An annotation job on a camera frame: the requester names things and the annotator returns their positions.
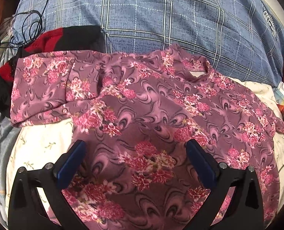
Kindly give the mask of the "black and red sweater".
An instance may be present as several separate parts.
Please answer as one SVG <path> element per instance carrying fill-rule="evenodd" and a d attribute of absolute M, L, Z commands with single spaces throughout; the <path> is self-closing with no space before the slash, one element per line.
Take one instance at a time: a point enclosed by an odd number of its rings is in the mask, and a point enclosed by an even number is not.
<path fill-rule="evenodd" d="M 35 41 L 20 47 L 17 54 L 0 67 L 0 114 L 9 118 L 11 94 L 18 59 L 35 53 L 66 50 L 95 50 L 104 52 L 101 27 L 97 25 L 58 28 L 41 34 Z"/>

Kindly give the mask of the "purple floral shirt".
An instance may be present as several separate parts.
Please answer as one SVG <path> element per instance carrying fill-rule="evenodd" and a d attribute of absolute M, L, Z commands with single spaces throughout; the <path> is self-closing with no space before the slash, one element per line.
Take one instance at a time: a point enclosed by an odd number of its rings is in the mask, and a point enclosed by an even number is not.
<path fill-rule="evenodd" d="M 87 154 L 65 197 L 89 229 L 182 229 L 209 194 L 186 155 L 191 139 L 231 168 L 255 168 L 265 224 L 278 209 L 273 137 L 284 120 L 178 45 L 21 58 L 10 118 L 15 126 L 72 120 Z"/>

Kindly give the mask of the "blue plaid blanket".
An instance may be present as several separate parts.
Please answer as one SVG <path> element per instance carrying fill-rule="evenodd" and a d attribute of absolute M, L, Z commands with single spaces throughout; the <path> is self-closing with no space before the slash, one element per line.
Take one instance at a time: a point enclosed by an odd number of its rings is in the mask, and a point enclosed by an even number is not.
<path fill-rule="evenodd" d="M 20 0 L 13 43 L 28 40 L 41 12 L 43 30 L 98 25 L 107 53 L 148 53 L 179 44 L 206 56 L 217 71 L 277 86 L 284 26 L 265 0 Z"/>

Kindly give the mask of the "cream floral cloth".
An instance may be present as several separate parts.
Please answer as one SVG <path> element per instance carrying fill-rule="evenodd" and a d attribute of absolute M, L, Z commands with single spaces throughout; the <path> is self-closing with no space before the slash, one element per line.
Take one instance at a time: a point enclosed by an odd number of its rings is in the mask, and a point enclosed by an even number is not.
<path fill-rule="evenodd" d="M 284 94 L 284 84 L 279 89 L 253 81 L 242 83 L 252 90 L 278 118 L 282 118 L 276 97 Z M 6 198 L 5 210 L 9 209 L 10 193 L 18 168 L 24 166 L 27 170 L 42 168 L 48 162 L 55 162 L 61 154 L 65 153 L 72 142 L 72 122 L 69 119 L 47 125 L 23 127 L 18 135 L 9 157 L 6 170 Z M 273 137 L 274 156 L 279 170 L 280 197 L 278 208 L 284 205 L 284 135 L 276 133 Z"/>

